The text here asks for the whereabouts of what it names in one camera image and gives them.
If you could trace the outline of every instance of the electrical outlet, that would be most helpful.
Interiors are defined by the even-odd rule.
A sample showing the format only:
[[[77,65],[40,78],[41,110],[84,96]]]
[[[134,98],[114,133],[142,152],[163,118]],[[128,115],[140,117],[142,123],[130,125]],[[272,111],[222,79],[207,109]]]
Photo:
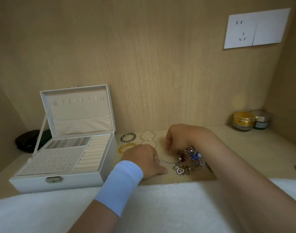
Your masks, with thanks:
[[[252,46],[257,27],[253,13],[230,15],[224,49]]]

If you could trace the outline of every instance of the jewelry box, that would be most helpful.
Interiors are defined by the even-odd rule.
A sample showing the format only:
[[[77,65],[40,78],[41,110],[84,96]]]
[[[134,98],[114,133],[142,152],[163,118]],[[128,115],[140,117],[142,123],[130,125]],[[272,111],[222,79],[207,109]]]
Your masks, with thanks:
[[[117,147],[109,86],[40,95],[46,114],[35,151],[10,183],[20,193],[102,186]],[[52,139],[37,150],[46,121]]]

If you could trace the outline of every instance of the fluffy white fabric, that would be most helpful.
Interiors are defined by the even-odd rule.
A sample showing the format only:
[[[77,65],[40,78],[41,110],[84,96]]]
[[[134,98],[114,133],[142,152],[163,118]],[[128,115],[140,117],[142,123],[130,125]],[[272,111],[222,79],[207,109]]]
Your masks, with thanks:
[[[296,180],[272,179],[296,200]],[[0,200],[0,232],[67,232],[100,188]],[[217,181],[139,186],[116,232],[244,232]]]

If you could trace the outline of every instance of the light blue sleeve cuff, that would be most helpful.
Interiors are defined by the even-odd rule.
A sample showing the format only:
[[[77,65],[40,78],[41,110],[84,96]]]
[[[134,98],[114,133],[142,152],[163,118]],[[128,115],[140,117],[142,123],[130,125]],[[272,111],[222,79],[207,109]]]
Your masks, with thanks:
[[[123,208],[134,189],[143,178],[143,172],[131,161],[119,162],[109,174],[95,200],[121,216]]]

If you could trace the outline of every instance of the gold lid jar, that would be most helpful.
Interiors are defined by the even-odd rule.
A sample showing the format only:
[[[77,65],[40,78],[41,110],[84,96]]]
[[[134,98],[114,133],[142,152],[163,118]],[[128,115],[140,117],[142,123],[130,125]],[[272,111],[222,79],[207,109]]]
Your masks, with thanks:
[[[255,123],[256,116],[247,111],[238,111],[233,114],[232,126],[241,132],[250,131]]]

